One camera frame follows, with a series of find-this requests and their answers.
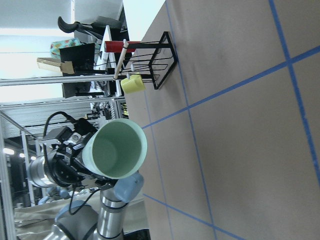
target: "light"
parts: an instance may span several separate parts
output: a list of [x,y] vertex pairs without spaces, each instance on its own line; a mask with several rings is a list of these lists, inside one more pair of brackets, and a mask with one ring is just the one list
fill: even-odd
[[15,151],[13,151],[12,149],[10,149],[10,148],[4,148],[3,149],[3,152],[5,153],[5,154],[8,154],[8,155],[13,155],[13,154],[15,154]]

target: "beige cloth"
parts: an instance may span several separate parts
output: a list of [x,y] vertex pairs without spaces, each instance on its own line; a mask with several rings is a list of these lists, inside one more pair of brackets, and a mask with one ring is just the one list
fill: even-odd
[[[85,200],[84,194],[74,200]],[[98,213],[100,210],[100,194],[97,192],[90,198],[88,204]],[[50,232],[57,213],[70,203],[68,200],[57,200],[43,205],[15,209],[16,234],[21,240],[43,240]],[[140,193],[128,204],[125,212],[123,231],[131,233],[148,229],[148,221],[143,195]]]

